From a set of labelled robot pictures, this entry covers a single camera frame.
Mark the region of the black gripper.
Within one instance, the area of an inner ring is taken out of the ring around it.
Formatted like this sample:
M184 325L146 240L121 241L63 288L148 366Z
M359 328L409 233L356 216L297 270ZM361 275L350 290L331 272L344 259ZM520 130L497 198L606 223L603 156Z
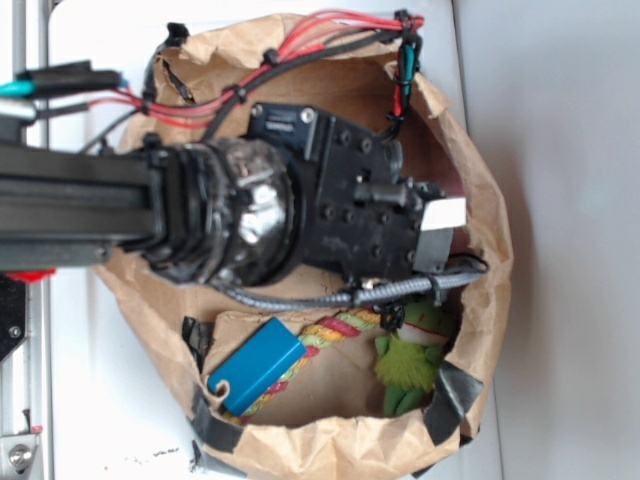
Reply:
M325 110L274 103L255 104L247 136L276 148L292 182L289 265L351 281L444 271L464 201L402 176L399 142Z

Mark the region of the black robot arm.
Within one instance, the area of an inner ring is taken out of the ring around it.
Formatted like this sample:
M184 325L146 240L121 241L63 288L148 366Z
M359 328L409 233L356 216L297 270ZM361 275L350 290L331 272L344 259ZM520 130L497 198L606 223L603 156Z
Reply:
M245 135L125 155L1 146L1 268L145 258L178 284L261 287L302 264L349 281L443 270L466 201L402 175L396 141L305 105L258 103Z

